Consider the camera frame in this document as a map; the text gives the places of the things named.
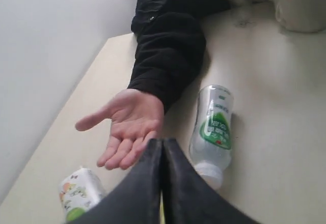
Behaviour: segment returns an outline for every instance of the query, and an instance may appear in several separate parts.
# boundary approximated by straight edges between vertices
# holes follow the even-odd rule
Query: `white bottle cap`
[[[222,186],[223,172],[218,166],[208,162],[200,162],[194,168],[212,189],[218,190]]]

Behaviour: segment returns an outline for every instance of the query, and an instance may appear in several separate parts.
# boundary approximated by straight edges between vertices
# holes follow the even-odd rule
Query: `white wall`
[[[0,0],[0,203],[105,40],[130,32],[135,3]]]

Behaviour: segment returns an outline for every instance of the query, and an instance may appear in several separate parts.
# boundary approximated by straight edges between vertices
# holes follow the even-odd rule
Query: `table surface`
[[[263,224],[324,223],[325,34],[283,30],[269,4],[255,6],[250,27],[235,27],[226,12],[205,19],[203,29],[202,73],[167,114],[162,135],[176,137],[187,154],[199,89],[226,86],[235,97],[233,159],[221,195]],[[0,223],[62,223],[58,184],[80,165],[108,192],[128,173],[96,167],[109,120],[87,132],[74,123],[127,86],[135,47],[132,34],[108,39],[0,206]]]

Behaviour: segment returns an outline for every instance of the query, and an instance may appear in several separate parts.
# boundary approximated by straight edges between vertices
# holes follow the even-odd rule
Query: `palm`
[[[117,94],[107,105],[81,119],[77,130],[88,130],[105,119],[112,119],[110,139],[99,167],[108,170],[133,165],[149,139],[157,137],[164,118],[162,102],[153,95],[127,89]]]

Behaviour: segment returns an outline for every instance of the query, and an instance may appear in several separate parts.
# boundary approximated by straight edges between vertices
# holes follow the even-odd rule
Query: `black sleeve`
[[[227,0],[138,0],[128,88],[155,95],[167,112],[200,72],[206,40],[199,19],[229,8]]]

